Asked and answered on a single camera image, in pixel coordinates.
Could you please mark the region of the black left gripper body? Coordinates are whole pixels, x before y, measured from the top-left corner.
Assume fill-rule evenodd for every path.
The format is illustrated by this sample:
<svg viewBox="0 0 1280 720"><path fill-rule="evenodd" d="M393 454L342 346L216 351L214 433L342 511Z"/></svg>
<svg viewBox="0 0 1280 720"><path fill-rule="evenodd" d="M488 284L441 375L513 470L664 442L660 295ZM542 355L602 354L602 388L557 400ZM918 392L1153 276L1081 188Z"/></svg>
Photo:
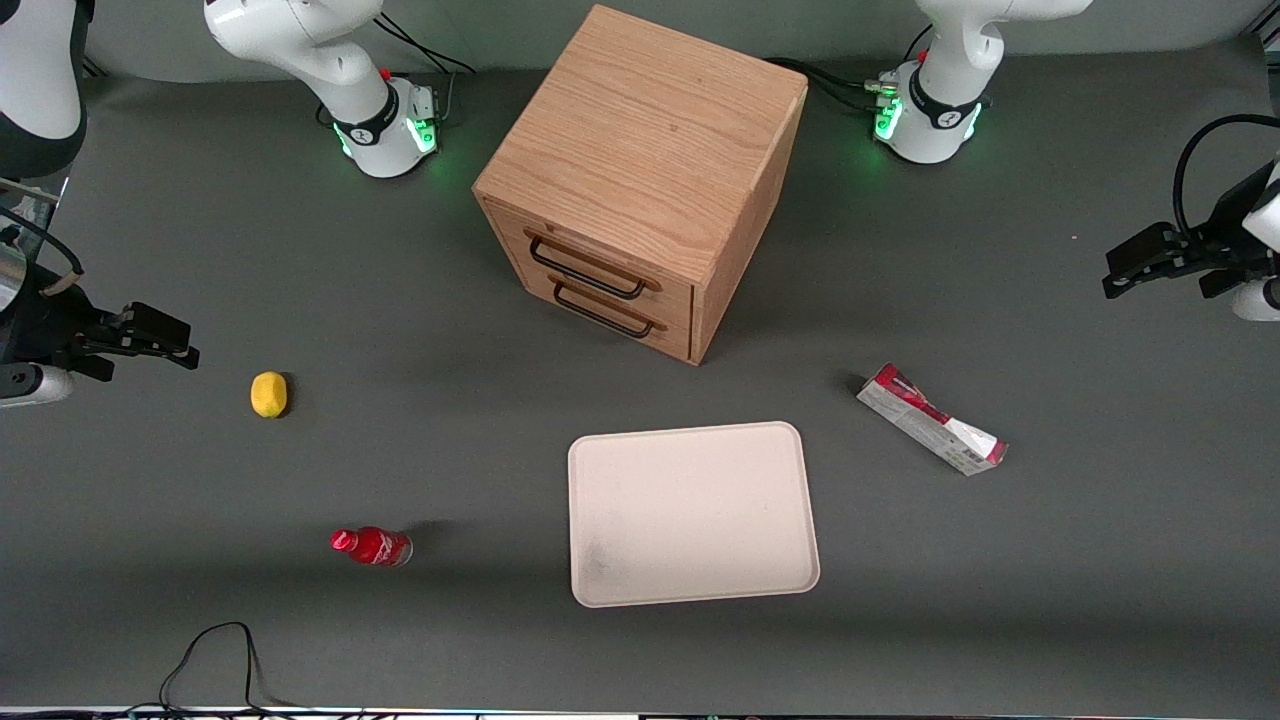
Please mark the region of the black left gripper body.
<svg viewBox="0 0 1280 720"><path fill-rule="evenodd" d="M1277 225L1265 229L1245 219L1277 202L1277 161L1272 160L1225 191L1194 232L1204 246L1208 270L1198 279L1203 299L1240 290L1252 281L1277 278Z"/></svg>

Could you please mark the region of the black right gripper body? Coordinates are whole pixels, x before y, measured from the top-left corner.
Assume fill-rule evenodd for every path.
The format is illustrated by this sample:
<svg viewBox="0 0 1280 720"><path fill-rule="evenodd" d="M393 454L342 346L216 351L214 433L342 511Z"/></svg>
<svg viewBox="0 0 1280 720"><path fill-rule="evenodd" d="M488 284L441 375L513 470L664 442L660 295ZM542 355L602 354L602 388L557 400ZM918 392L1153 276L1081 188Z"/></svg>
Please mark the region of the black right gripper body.
<svg viewBox="0 0 1280 720"><path fill-rule="evenodd" d="M14 299L3 310L4 364L33 363L109 382L115 363L99 357L96 345L119 340L116 315L95 307L83 290L51 297L38 291Z"/></svg>

